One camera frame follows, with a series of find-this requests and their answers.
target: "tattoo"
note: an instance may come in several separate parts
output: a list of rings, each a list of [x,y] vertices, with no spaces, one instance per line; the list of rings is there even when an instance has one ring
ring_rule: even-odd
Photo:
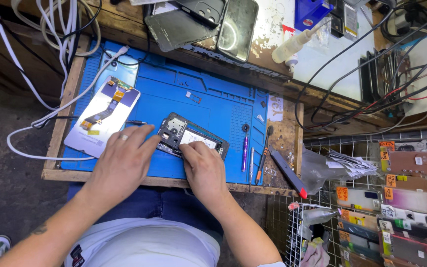
[[[32,234],[34,235],[41,235],[43,233],[47,232],[47,224],[44,222],[43,224],[36,227],[31,233],[29,233],[26,237],[24,237],[22,240],[26,240],[29,238]]]
[[[41,235],[45,232],[47,232],[47,224],[44,222],[43,224],[35,228],[34,231],[31,232],[31,234]]]

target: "blue jeans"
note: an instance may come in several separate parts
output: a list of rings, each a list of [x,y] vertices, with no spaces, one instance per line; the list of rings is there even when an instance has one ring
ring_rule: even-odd
[[[84,183],[71,182],[67,201]],[[95,224],[123,218],[163,218],[195,227],[222,244],[223,229],[220,222],[200,203],[188,189],[140,186],[127,199],[105,213]]]

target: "white t-shirt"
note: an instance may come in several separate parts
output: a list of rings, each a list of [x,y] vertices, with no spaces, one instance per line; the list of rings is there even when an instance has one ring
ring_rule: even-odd
[[[161,218],[93,225],[74,244],[65,267],[215,267],[218,242],[203,231]],[[282,262],[261,265],[284,267]]]

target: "blue silicone repair mat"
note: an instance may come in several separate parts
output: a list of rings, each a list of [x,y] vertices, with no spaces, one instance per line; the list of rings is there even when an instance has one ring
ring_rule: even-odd
[[[104,47],[108,51],[116,52],[121,45],[106,41]],[[144,51],[134,48],[130,48],[127,53],[127,56],[132,58],[143,58],[144,55]],[[102,58],[105,59],[105,56],[102,57],[102,50],[99,49],[87,59],[80,92],[84,91],[93,81],[99,66],[104,63]],[[124,68],[121,66],[105,70],[100,75],[99,81],[104,81],[108,75],[122,80],[121,72],[123,70]],[[193,67],[154,54],[149,54],[146,60],[139,65],[138,78],[136,84],[132,86],[141,92],[141,97],[129,114],[128,120],[141,120],[154,124],[155,130],[149,135],[151,136],[157,133],[162,120],[169,113],[175,112],[225,139],[230,144],[225,158],[227,182],[249,183],[248,165],[253,146],[255,148],[254,183],[266,133],[266,122],[262,122],[258,115],[261,115],[264,120],[266,119],[267,106],[263,107],[261,101],[268,104],[268,93],[225,77],[211,76]],[[200,102],[197,103],[187,98],[187,92],[201,98]],[[74,115],[80,115],[83,112],[93,95],[94,92],[91,89],[77,101]],[[245,132],[241,127],[245,123],[250,125],[249,148],[247,169],[242,172]],[[82,158],[88,157],[88,155],[66,147],[63,157]],[[63,161],[61,167],[66,170],[92,171],[96,161],[96,159]],[[152,156],[148,176],[186,178],[182,159],[159,150],[156,150]]]

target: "person's hand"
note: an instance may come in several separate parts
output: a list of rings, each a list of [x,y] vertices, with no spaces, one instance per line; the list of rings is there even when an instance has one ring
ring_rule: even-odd
[[[92,206],[107,212],[139,187],[160,141],[156,134],[145,141],[152,130],[154,125],[127,127],[108,139],[92,176],[81,189]]]
[[[212,209],[221,198],[230,194],[222,158],[201,141],[181,144],[179,149],[193,193],[207,209]]]

